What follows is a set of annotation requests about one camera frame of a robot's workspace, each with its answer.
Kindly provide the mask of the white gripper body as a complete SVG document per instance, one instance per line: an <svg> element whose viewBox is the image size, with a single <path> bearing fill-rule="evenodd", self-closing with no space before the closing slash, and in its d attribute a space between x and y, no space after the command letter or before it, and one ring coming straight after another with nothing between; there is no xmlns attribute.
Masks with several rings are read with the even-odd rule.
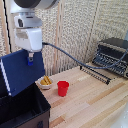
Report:
<svg viewBox="0 0 128 128"><path fill-rule="evenodd" d="M40 28L16 29L15 43L29 52L39 52L42 49L42 31Z"/></svg>

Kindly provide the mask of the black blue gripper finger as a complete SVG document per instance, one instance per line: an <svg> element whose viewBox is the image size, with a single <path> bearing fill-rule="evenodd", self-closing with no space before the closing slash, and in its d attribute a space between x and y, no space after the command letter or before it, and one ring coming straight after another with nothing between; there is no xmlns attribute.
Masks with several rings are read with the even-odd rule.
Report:
<svg viewBox="0 0 128 128"><path fill-rule="evenodd" d="M34 58L34 53L33 52L28 52L27 60L28 60L28 65L29 66L33 65L33 58Z"/></svg>

